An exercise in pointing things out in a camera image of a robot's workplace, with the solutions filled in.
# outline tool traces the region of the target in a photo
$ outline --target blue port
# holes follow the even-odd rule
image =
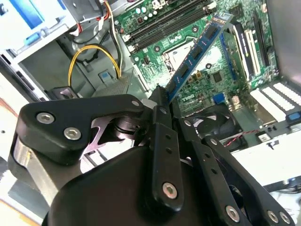
[[[213,96],[213,100],[216,105],[225,102],[225,96],[223,93],[218,93],[215,96]]]

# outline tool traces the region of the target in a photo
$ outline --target wire bundle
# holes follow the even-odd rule
[[[243,133],[240,134],[239,136],[233,138],[232,140],[230,140],[230,141],[228,141],[226,144],[224,144],[224,147],[229,146],[230,144],[232,144],[234,141],[236,141],[238,138],[242,137],[242,136],[245,135],[245,134],[256,133],[256,132],[259,132],[259,130],[255,129],[255,130],[251,130],[251,131],[248,131],[248,132],[243,132]]]
[[[120,78],[120,70],[119,67],[116,63],[116,61],[114,60],[114,58],[106,51],[104,50],[102,47],[96,46],[96,45],[87,45],[82,47],[81,49],[79,49],[79,51],[77,51],[77,53],[73,56],[70,67],[69,67],[69,71],[68,71],[68,85],[71,86],[71,75],[72,75],[72,70],[76,61],[76,58],[78,57],[79,54],[81,54],[82,51],[87,50],[87,49],[98,49],[100,51],[102,51],[105,55],[107,55],[107,57],[112,61],[112,63],[114,64],[115,70],[117,71],[117,78]]]
[[[122,51],[121,51],[121,46],[120,46],[120,43],[117,39],[117,36],[116,36],[116,30],[115,30],[115,24],[114,24],[114,18],[113,18],[113,14],[112,14],[112,10],[109,6],[109,3],[107,1],[104,2],[105,4],[105,7],[107,9],[107,14],[106,16],[103,16],[103,9],[102,9],[102,6],[99,2],[99,0],[95,0],[100,11],[101,11],[101,16],[102,17],[98,17],[96,18],[98,21],[99,20],[106,20],[108,18],[110,18],[110,34],[111,34],[111,37],[112,37],[112,40],[113,40],[113,43],[117,49],[117,54],[118,54],[118,63],[116,63],[116,61],[114,60],[114,58],[112,57],[112,55],[109,53],[109,51],[104,47],[102,46],[102,43],[104,42],[105,38],[109,35],[109,31],[107,31],[105,33],[105,35],[103,36],[103,38],[101,39],[100,43],[99,44],[89,44],[89,45],[86,45],[82,48],[80,48],[76,54],[73,56],[72,58],[72,61],[70,63],[70,67],[69,67],[69,71],[68,71],[68,85],[71,86],[71,77],[72,77],[72,71],[73,71],[73,68],[74,68],[74,65],[75,65],[75,62],[79,62],[79,63],[84,63],[84,61],[82,60],[78,60],[77,57],[79,56],[79,54],[86,50],[86,49],[96,49],[97,51],[94,53],[93,57],[89,60],[85,60],[85,62],[87,63],[90,63],[92,62],[94,59],[96,59],[98,57],[98,53],[99,51],[102,51],[112,62],[113,62],[113,65],[115,67],[115,71],[116,71],[116,77],[117,79],[119,79],[121,77],[121,65],[122,65],[122,61],[123,61],[123,55],[122,55]],[[94,39],[96,37],[96,35],[99,33],[99,31],[92,37],[90,38],[89,40],[87,41],[84,41],[84,42],[76,42],[73,40],[74,43],[80,45],[80,44],[87,44],[88,42],[90,42],[92,39]]]

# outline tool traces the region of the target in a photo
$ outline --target pcie slot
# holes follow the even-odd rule
[[[250,49],[246,41],[246,34],[244,33],[242,24],[240,22],[234,22],[231,32],[236,36],[240,57],[246,73],[246,80],[249,81],[250,77],[254,75],[254,69]]]
[[[258,39],[261,60],[262,60],[263,65],[267,67],[267,66],[269,66],[269,57],[268,57],[267,49],[266,49],[265,42],[264,42],[261,20],[258,18],[258,15],[256,12],[254,12],[253,20],[254,20],[254,26],[255,26],[257,39]]]
[[[191,23],[201,19],[206,15],[204,10],[198,10],[189,17],[186,18],[179,18],[174,23],[169,24],[165,27],[162,27],[159,31],[152,33],[149,37],[145,37],[136,43],[137,50],[146,48],[151,44],[160,41],[161,39],[165,38],[166,36],[190,25]]]
[[[246,34],[246,39],[248,41],[248,45],[249,45],[249,48],[250,48],[254,73],[255,73],[255,75],[258,75],[258,74],[261,73],[261,70],[260,70],[260,65],[259,65],[259,60],[258,60],[258,56],[257,56],[257,52],[256,52],[254,39],[253,39],[253,34],[252,34],[252,31],[250,31],[250,30],[246,30],[245,34]]]
[[[209,0],[192,0],[189,1],[186,5],[180,5],[174,11],[162,15],[159,19],[147,24],[145,27],[139,28],[136,31],[131,33],[131,41],[142,37],[143,35],[151,32],[152,30],[158,28],[160,25],[165,24],[166,22],[178,17],[179,15],[188,12],[191,9],[194,9],[200,3],[204,3],[204,5],[209,4]]]

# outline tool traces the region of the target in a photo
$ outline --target yellow wire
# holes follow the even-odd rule
[[[69,86],[71,86],[71,76],[72,76],[72,71],[73,71],[73,67],[74,67],[76,58],[79,56],[79,54],[81,54],[82,51],[84,51],[86,49],[91,49],[91,48],[98,49],[98,50],[102,51],[105,55],[108,56],[108,58],[112,61],[112,63],[114,64],[114,67],[115,67],[115,69],[117,71],[117,78],[118,79],[120,78],[120,70],[119,70],[119,67],[118,67],[116,61],[114,60],[114,58],[107,51],[105,51],[103,48],[101,48],[99,46],[96,46],[96,45],[87,45],[87,46],[84,46],[84,47],[80,48],[76,52],[76,54],[73,56],[73,58],[71,60],[71,63],[70,63],[70,66],[69,66],[69,71],[68,71],[68,85]]]

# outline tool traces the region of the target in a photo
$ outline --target metal bracket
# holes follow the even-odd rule
[[[82,174],[80,162],[68,167],[56,164],[25,146],[19,138],[16,140],[13,156],[28,170],[49,206],[68,181]]]

